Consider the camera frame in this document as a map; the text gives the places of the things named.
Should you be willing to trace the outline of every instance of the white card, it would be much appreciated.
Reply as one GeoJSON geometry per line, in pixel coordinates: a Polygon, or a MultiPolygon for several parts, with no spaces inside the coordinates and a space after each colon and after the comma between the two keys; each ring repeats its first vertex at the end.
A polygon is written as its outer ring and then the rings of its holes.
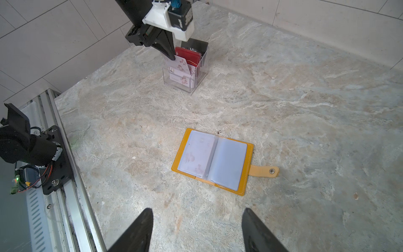
{"type": "Polygon", "coordinates": [[[176,81],[177,83],[180,83],[180,84],[184,85],[184,86],[187,86],[187,87],[190,87],[190,88],[195,87],[194,81],[193,81],[192,78],[188,78],[186,76],[180,77],[180,76],[177,76],[177,75],[175,75],[173,73],[169,73],[169,78],[171,80],[173,80],[173,81],[176,81]]]}
{"type": "Polygon", "coordinates": [[[206,178],[216,148],[218,137],[192,130],[183,151],[178,170],[206,178]]]}
{"type": "Polygon", "coordinates": [[[190,70],[184,58],[175,55],[175,60],[170,60],[164,55],[164,59],[171,73],[176,74],[180,77],[186,75],[190,78],[190,70]]]}

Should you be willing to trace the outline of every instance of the card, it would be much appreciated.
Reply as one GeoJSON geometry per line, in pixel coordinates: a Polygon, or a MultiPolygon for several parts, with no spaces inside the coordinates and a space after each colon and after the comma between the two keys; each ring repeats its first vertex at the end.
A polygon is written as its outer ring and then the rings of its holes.
{"type": "Polygon", "coordinates": [[[207,51],[207,46],[208,46],[207,42],[196,40],[193,38],[189,38],[187,42],[182,41],[181,43],[182,48],[186,48],[194,52],[200,52],[201,56],[203,56],[207,51]]]}
{"type": "Polygon", "coordinates": [[[189,65],[192,65],[195,67],[197,67],[197,65],[200,62],[200,59],[202,58],[201,53],[194,52],[194,51],[188,50],[186,48],[182,48],[182,47],[175,47],[175,54],[179,57],[186,59],[186,62],[189,65]]]}
{"type": "Polygon", "coordinates": [[[206,178],[216,148],[218,136],[192,131],[183,151],[178,170],[206,178]]]}
{"type": "Polygon", "coordinates": [[[190,78],[189,67],[186,63],[186,59],[175,55],[175,60],[170,60],[164,55],[165,63],[168,65],[168,69],[171,73],[183,76],[187,75],[190,78]]]}
{"type": "Polygon", "coordinates": [[[177,83],[180,83],[184,86],[194,88],[195,84],[192,78],[188,78],[186,76],[179,77],[173,73],[169,73],[169,78],[177,83]]]}

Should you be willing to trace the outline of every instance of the marble countertop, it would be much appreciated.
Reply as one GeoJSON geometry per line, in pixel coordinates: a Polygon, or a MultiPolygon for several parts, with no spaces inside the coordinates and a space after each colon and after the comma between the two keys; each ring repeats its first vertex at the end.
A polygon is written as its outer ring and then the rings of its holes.
{"type": "Polygon", "coordinates": [[[403,76],[200,2],[210,72],[192,96],[132,46],[56,100],[109,248],[154,212],[150,251],[244,251],[250,207],[289,251],[402,245],[403,76]],[[186,128],[255,145],[243,197],[171,171],[186,128]]]}

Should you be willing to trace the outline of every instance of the metal frame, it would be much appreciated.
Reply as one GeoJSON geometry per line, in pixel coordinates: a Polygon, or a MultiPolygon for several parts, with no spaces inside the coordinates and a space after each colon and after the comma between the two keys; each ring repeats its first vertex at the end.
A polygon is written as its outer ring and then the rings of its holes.
{"type": "MultiPolygon", "coordinates": [[[[51,89],[48,89],[46,92],[49,95],[50,102],[52,104],[53,114],[54,114],[54,116],[56,118],[56,122],[57,122],[56,125],[59,126],[59,128],[60,128],[60,132],[62,134],[62,139],[66,146],[66,152],[67,152],[67,155],[70,160],[70,165],[73,170],[74,181],[72,181],[72,184],[74,184],[74,182],[75,182],[75,185],[76,185],[75,192],[78,193],[78,195],[80,196],[77,198],[81,199],[81,201],[80,201],[81,209],[84,212],[82,217],[83,216],[85,217],[85,220],[83,220],[83,222],[86,221],[89,226],[90,232],[92,234],[92,241],[95,244],[96,251],[97,252],[106,252],[106,246],[105,246],[104,240],[102,238],[101,230],[99,229],[97,220],[95,218],[94,211],[92,210],[92,206],[91,206],[91,203],[90,203],[88,195],[87,195],[87,190],[85,189],[79,168],[74,160],[73,153],[71,152],[71,149],[70,149],[69,140],[67,139],[62,120],[60,118],[59,112],[57,111],[56,104],[54,102],[54,99],[56,98],[55,93],[51,89]]],[[[66,200],[67,200],[67,204],[69,206],[70,206],[70,204],[74,204],[74,201],[75,201],[73,198],[66,198],[66,200]]]]}
{"type": "Polygon", "coordinates": [[[74,178],[65,183],[62,188],[47,196],[42,194],[52,250],[54,252],[106,252],[101,231],[57,111],[54,99],[58,95],[48,89],[21,107],[34,101],[38,106],[37,116],[39,116],[42,130],[53,125],[59,126],[66,147],[64,151],[69,157],[73,171],[74,178]]]}

